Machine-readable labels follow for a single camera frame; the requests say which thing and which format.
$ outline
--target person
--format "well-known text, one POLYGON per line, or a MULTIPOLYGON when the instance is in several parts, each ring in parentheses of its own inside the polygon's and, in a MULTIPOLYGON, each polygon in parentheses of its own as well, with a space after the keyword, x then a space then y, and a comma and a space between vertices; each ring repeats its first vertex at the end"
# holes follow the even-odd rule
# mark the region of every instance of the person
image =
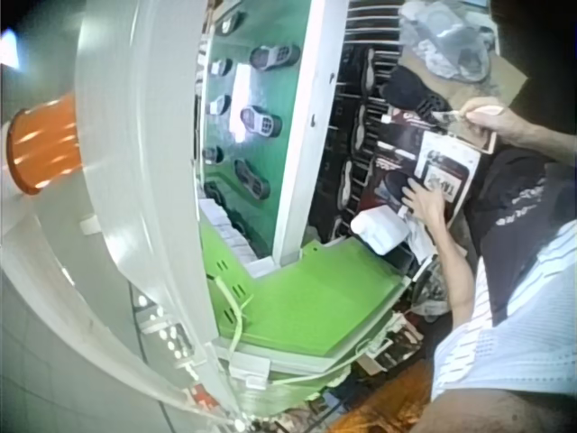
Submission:
POLYGON ((496 155, 469 206, 476 278, 447 229, 441 190, 414 180, 403 189, 435 241, 453 315, 435 350, 432 402, 413 433, 575 427, 575 137, 509 108, 473 112, 487 105, 502 106, 474 98, 462 115, 512 146, 496 155))

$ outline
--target hand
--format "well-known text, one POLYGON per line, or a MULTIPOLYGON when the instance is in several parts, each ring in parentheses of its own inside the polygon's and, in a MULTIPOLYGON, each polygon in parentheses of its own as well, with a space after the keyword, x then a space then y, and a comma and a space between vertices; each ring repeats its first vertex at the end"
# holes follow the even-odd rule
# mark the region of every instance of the hand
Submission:
POLYGON ((472 124, 482 126, 494 131, 506 142, 511 144, 522 143, 526 135, 530 134, 531 124, 513 113, 495 97, 474 97, 467 101, 460 110, 463 118, 472 124), (503 106, 504 109, 499 115, 487 115, 475 112, 482 106, 503 106))
POLYGON ((403 203, 413 210, 413 215, 423 221, 426 227, 435 236, 440 229, 445 229, 444 197, 439 188, 432 191, 421 187, 415 180, 409 179, 410 188, 404 187, 403 203))

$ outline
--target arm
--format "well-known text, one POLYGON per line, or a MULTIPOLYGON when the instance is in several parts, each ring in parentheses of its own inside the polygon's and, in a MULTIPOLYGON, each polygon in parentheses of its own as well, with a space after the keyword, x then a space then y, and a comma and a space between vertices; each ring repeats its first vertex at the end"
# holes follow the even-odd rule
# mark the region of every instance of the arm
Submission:
POLYGON ((459 252, 444 221, 444 198, 440 189, 429 191, 414 180, 403 188, 403 203, 413 209, 435 241, 444 280, 447 284, 449 305, 453 312, 453 329, 469 321, 472 316, 475 286, 471 267, 459 252))
POLYGON ((577 140, 574 135, 557 133, 543 126, 531 124, 506 107, 500 115, 475 113, 474 110, 481 106, 503 106, 503 104, 495 97, 475 97, 461 108, 461 115, 473 124, 496 132, 514 146, 538 151, 564 164, 575 165, 577 140))

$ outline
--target orange cylinder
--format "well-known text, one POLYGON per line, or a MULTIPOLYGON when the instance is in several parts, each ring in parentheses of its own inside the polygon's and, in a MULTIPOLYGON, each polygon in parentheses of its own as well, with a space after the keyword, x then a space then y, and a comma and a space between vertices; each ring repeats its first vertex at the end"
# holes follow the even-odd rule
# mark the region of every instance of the orange cylinder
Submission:
POLYGON ((80 169, 74 96, 15 115, 6 137, 6 161, 14 183, 29 195, 80 169))

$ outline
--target person's left hand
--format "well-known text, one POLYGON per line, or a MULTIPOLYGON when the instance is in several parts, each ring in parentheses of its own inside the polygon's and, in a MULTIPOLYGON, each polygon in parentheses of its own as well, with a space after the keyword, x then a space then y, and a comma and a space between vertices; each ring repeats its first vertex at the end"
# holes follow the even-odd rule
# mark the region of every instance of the person's left hand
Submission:
POLYGON ((440 188, 429 190, 409 179, 410 188, 404 187, 403 203, 413 210, 413 215, 423 221, 431 235, 445 228, 444 197, 440 188))

